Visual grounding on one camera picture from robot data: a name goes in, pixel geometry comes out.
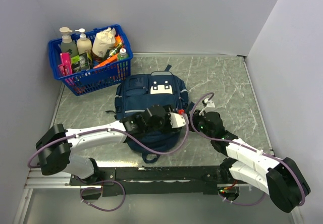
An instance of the white pump bottle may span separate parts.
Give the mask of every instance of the white pump bottle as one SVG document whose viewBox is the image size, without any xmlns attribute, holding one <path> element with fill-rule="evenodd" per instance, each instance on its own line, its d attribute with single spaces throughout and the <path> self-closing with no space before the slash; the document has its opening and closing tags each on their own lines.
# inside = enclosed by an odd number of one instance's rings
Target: white pump bottle
<svg viewBox="0 0 323 224">
<path fill-rule="evenodd" d="M 92 42 L 89 38 L 86 38 L 86 35 L 84 34 L 85 29 L 81 28 L 75 31 L 81 32 L 80 39 L 78 39 L 76 42 L 77 49 L 79 50 L 79 54 L 87 52 L 89 55 L 91 55 Z"/>
</svg>

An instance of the white pump dispenser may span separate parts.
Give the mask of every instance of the white pump dispenser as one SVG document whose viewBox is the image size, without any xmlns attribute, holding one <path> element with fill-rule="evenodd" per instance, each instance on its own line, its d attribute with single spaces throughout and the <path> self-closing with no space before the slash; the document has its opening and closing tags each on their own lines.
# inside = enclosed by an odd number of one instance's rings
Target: white pump dispenser
<svg viewBox="0 0 323 224">
<path fill-rule="evenodd" d="M 71 39 L 71 32 L 73 32 L 72 30 L 70 30 L 68 27 L 62 27 L 60 29 L 62 36 L 62 43 L 61 43 L 61 51 L 62 52 L 68 52 L 70 54 L 70 58 L 73 58 L 75 56 L 77 56 L 78 50 L 77 50 L 77 46 L 75 44 L 74 41 L 72 41 Z"/>
<path fill-rule="evenodd" d="M 79 50 L 79 54 L 87 52 L 89 55 L 91 55 L 92 42 L 90 39 L 86 38 L 86 35 L 84 34 L 85 29 L 81 28 L 75 31 L 81 32 L 80 39 L 78 39 L 76 42 L 77 49 Z"/>
</svg>

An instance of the white wall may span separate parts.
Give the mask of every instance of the white wall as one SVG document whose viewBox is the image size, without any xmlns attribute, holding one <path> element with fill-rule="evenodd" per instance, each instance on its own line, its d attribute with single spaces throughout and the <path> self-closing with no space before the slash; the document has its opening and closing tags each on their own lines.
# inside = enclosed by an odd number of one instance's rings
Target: white wall
<svg viewBox="0 0 323 224">
<path fill-rule="evenodd" d="M 323 218 L 323 0 L 278 0 L 247 57 L 275 153 L 293 158 L 312 193 L 305 223 Z"/>
<path fill-rule="evenodd" d="M 60 84 L 47 43 L 54 30 L 36 0 L 0 0 L 0 222 L 11 223 L 28 157 L 48 130 Z"/>
<path fill-rule="evenodd" d="M 118 23 L 134 51 L 247 55 L 277 0 L 38 0 L 56 32 Z"/>
</svg>

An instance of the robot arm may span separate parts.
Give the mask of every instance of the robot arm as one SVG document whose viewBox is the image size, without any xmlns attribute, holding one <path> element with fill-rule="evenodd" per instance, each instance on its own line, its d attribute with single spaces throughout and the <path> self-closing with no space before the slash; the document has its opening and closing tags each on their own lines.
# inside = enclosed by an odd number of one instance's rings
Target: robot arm
<svg viewBox="0 0 323 224">
<path fill-rule="evenodd" d="M 204 100 L 203 105 L 203 110 L 194 112 L 193 125 L 207 137 L 219 139 L 211 140 L 211 145 L 216 151 L 229 157 L 221 164 L 224 179 L 230 177 L 259 188 L 284 212 L 290 212 L 302 202 L 300 187 L 305 196 L 310 193 L 310 187 L 292 159 L 286 157 L 281 160 L 248 145 L 225 130 L 220 114 L 214 111 L 215 105 L 211 100 Z"/>
<path fill-rule="evenodd" d="M 124 133 L 140 138 L 152 131 L 176 132 L 183 126 L 183 117 L 174 113 L 170 105 L 154 105 L 142 113 L 97 127 L 64 129 L 62 124 L 58 124 L 49 129 L 37 142 L 37 150 L 59 138 L 68 139 L 38 154 L 41 172 L 46 176 L 66 172 L 90 184 L 100 179 L 97 164 L 94 159 L 80 157 L 75 153 L 109 143 L 126 142 L 128 138 Z"/>
</svg>

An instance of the navy backpack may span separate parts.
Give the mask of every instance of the navy backpack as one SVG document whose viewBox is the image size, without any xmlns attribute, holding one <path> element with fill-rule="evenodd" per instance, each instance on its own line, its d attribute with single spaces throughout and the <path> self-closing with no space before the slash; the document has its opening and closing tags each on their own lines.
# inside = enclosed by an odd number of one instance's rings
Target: navy backpack
<svg viewBox="0 0 323 224">
<path fill-rule="evenodd" d="M 188 92 L 183 80 L 169 72 L 170 65 L 165 71 L 156 71 L 151 74 L 137 74 L 126 78 L 118 87 L 115 96 L 116 119 L 128 117 L 134 113 L 145 111 L 154 104 L 172 105 L 174 109 L 186 109 L 188 106 Z M 152 132 L 139 139 L 147 147 L 160 152 L 173 148 L 180 133 L 162 134 Z M 134 141 L 128 142 L 129 147 L 142 153 L 145 163 L 156 162 L 160 155 L 148 160 L 150 154 L 146 149 Z"/>
</svg>

